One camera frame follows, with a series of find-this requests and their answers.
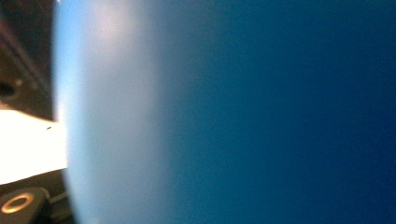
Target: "round hole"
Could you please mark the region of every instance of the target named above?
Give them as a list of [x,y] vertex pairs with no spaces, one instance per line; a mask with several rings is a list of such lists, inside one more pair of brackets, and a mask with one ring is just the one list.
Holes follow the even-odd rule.
[[11,85],[0,82],[0,97],[9,97],[15,95],[15,90]]
[[22,193],[8,200],[8,202],[2,206],[1,211],[5,214],[18,212],[29,205],[34,197],[35,196],[31,193]]

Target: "circular ring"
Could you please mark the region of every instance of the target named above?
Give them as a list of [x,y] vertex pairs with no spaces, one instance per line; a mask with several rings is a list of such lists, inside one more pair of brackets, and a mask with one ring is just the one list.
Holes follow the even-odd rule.
[[[12,199],[8,200],[3,205],[3,207],[1,207],[1,211],[6,214],[18,212],[18,211],[22,210],[23,208],[25,208],[27,205],[29,205],[33,201],[34,197],[35,196],[31,193],[22,193],[18,196],[13,197]],[[14,203],[15,201],[17,201],[18,199],[26,199],[26,201],[20,205],[12,206],[11,204]]]

